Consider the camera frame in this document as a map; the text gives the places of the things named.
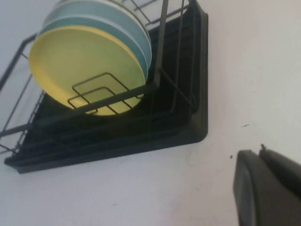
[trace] black plastic object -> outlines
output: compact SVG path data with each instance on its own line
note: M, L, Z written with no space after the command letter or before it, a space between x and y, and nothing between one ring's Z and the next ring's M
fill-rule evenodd
M234 180L241 226L301 225L301 166L263 149L238 153Z
M5 164L25 173L200 142L208 132L208 15L195 0L167 14L149 31L153 61L145 87L71 110L42 93ZM166 18L180 14L166 22ZM144 93L127 113L84 114Z

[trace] wire rack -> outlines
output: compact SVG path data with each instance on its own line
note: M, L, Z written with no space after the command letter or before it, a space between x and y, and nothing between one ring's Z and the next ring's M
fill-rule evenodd
M6 164L13 165L14 160L26 161L29 158L62 159L65 154L95 151L96 144L98 149L108 150L122 148L132 143L163 139L178 133L200 107L207 109L206 89L201 90L199 85L202 82L206 84L207 81L200 78L202 68L196 63L204 58L204 65L207 64L206 51L202 50L203 45L204 48L207 47L207 34L199 32L200 27L204 30L207 28L207 14L195 0L182 0L178 9L168 12L168 0L163 0L161 16L152 20L144 9L157 4L158 1L150 0L141 5L134 0L122 1L133 4L134 11L139 12L145 19L145 25L154 27L149 30L153 59L146 85L129 90L110 72L101 72L72 86L75 95L68 99L68 103L73 110L60 105L42 92L28 122L8 129L32 79L30 75L0 132L0 139L21 132L14 147L9 148L0 144L0 147L4 148L1 153L13 153L6 159ZM27 58L23 51L35 38L36 34L21 43L0 80L0 94L19 58ZM124 92L117 94L101 85L85 93L77 90L78 86L102 76L112 77L124 88ZM86 98L88 94L102 89L108 91L111 97L93 103ZM204 101L201 101L200 94L204 95ZM144 97L135 108L126 102L130 98L141 98L141 95ZM72 104L72 100L76 98L82 98L87 104L77 108ZM112 107L116 102L122 102L131 110L119 114ZM93 115L104 106L115 115L106 117Z

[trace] black plastic tray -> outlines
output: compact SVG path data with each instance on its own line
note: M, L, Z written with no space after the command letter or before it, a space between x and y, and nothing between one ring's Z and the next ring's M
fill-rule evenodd
M159 27L150 31L153 47L158 36ZM108 117L84 114L42 129L29 129L18 153L5 164L25 173L204 139L208 132L208 15L196 1L190 1L182 19L166 23L162 59L159 88L136 108ZM156 61L154 58L150 75L155 75ZM32 124L67 111L71 110L45 95Z

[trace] white surface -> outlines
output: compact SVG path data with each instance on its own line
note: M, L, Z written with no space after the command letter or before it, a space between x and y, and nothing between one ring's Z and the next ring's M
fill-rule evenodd
M54 2L0 2L1 72ZM0 225L236 226L238 150L264 143L301 162L301 2L199 2L209 14L207 138L21 176L0 164Z

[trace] yellow plate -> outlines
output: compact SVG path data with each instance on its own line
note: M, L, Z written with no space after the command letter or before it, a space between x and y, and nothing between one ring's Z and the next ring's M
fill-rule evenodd
M75 87L81 93L94 92L76 97L72 89L74 84L81 83L102 73L111 73L129 89L145 84L145 77L133 52L119 39L96 28L87 26L66 26L53 29L38 37L31 48L29 63L33 76L40 86L53 99L73 108L87 105L113 96L104 87L115 94L126 89L109 74L92 79ZM126 100L131 107L140 99L133 97ZM118 112L130 110L123 102L110 105ZM115 114L110 108L102 107L97 115Z

